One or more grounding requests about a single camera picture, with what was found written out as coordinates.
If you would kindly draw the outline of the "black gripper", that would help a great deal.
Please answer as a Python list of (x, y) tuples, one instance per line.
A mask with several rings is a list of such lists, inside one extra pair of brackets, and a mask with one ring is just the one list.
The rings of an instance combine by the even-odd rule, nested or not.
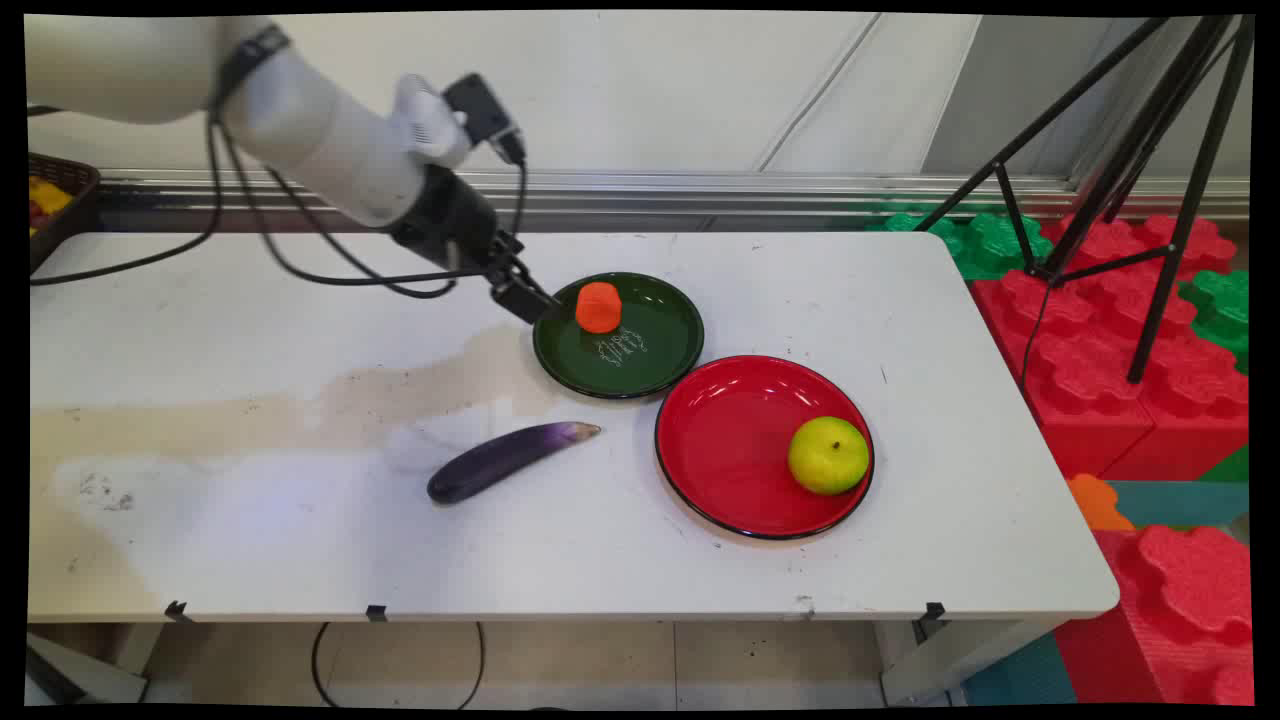
[(389, 234), (444, 272), (488, 274), (494, 302), (529, 325), (561, 309), (518, 256), (525, 246), (500, 229), (495, 209), (449, 169), (425, 167), (421, 192)]

